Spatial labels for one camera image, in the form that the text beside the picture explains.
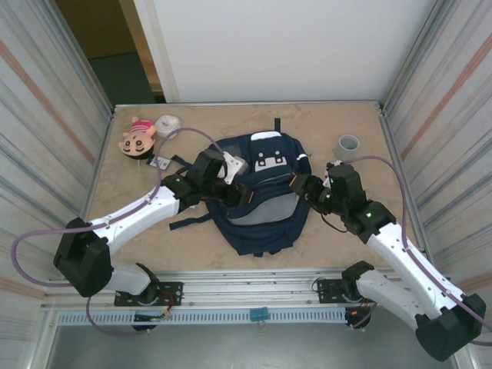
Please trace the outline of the navy blue backpack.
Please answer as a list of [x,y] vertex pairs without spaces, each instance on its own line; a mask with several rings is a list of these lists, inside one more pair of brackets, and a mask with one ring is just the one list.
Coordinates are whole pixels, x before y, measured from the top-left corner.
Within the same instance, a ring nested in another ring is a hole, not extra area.
[[281,119],[270,131],[224,138],[210,145],[246,161],[248,167],[235,181],[253,191],[249,204],[230,207],[222,201],[207,201],[208,213],[169,224],[174,231],[212,220],[239,255],[277,254],[290,248],[301,236],[309,204],[290,187],[296,175],[309,175],[311,164],[299,140],[281,130]]

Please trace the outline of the corrugated translucent side panel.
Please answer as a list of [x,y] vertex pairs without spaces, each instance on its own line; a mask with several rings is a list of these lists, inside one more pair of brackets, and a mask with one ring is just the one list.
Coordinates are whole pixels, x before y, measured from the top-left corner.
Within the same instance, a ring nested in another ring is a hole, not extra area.
[[88,212],[112,107],[55,0],[0,0],[0,299],[39,301],[55,236]]
[[434,265],[492,314],[492,0],[437,0],[383,110]]

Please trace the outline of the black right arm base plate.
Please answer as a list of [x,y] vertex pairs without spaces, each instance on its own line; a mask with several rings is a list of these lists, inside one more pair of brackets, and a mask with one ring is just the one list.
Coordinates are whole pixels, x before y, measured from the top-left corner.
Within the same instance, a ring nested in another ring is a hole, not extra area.
[[360,295],[354,281],[346,279],[317,278],[311,284],[311,290],[318,296],[320,304],[372,303],[372,300]]

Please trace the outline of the pink plush doll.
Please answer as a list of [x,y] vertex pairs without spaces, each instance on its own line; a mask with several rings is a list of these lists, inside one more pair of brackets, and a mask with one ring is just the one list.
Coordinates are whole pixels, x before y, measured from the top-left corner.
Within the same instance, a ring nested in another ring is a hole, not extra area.
[[134,116],[129,131],[122,134],[123,139],[118,143],[120,152],[135,160],[152,158],[156,131],[152,121]]

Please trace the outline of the white plastic container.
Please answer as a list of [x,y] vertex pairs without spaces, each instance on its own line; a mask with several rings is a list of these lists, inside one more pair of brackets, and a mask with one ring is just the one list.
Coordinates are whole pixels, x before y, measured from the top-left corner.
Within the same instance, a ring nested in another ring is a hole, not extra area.
[[173,138],[181,128],[181,121],[174,115],[162,115],[156,122],[156,135],[160,138]]

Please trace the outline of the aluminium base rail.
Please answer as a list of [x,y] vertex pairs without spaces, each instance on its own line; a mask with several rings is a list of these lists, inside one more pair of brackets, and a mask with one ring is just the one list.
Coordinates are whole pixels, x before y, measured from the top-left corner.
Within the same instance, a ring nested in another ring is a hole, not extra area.
[[184,284],[183,308],[305,307],[318,303],[314,281],[338,279],[340,268],[158,272]]

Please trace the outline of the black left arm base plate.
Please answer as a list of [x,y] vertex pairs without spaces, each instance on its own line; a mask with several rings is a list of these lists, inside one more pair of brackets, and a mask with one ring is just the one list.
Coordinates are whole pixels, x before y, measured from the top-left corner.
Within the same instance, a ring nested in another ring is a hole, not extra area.
[[181,305],[183,297],[182,282],[160,282],[157,294],[149,302],[141,296],[131,295],[128,292],[115,292],[114,306],[116,307],[174,307]]

